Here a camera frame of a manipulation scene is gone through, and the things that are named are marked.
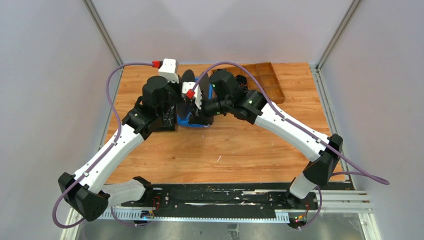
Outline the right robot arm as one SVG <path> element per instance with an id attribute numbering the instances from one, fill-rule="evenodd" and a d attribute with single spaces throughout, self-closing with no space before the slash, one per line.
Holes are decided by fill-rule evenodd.
<path id="1" fill-rule="evenodd" d="M 309 192 L 328 184 L 340 160 L 341 136 L 328 136 L 304 125 L 279 108 L 260 86 L 249 89 L 244 75 L 234 75 L 226 69 L 216 70 L 206 81 L 215 93 L 213 98 L 202 98 L 201 82 L 201 78 L 183 75 L 182 95 L 194 100 L 191 122 L 211 125 L 213 117 L 232 114 L 276 134 L 308 159 L 308 164 L 286 192 L 285 200 L 291 208 L 301 207 Z"/>

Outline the dark grey cable spool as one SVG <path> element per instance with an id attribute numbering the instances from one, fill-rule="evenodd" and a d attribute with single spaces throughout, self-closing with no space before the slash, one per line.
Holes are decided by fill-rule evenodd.
<path id="1" fill-rule="evenodd" d="M 195 86 L 197 78 L 191 69 L 186 70 L 180 79 L 182 102 L 176 104 L 177 116 L 187 118 L 189 113 L 198 115 L 203 109 L 202 101 L 209 98 L 209 75 L 206 73 Z"/>

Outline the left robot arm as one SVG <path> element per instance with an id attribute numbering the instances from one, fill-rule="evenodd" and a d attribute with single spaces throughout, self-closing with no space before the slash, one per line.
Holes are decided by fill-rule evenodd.
<path id="1" fill-rule="evenodd" d="M 180 80 L 178 74 L 150 77 L 113 137 L 80 169 L 58 178 L 63 199 L 84 220 L 94 221 L 105 210 L 125 202 L 135 201 L 142 207 L 152 203 L 153 187 L 146 179 L 136 176 L 115 184 L 106 180 L 129 153 L 162 126 L 169 109 L 182 102 Z"/>

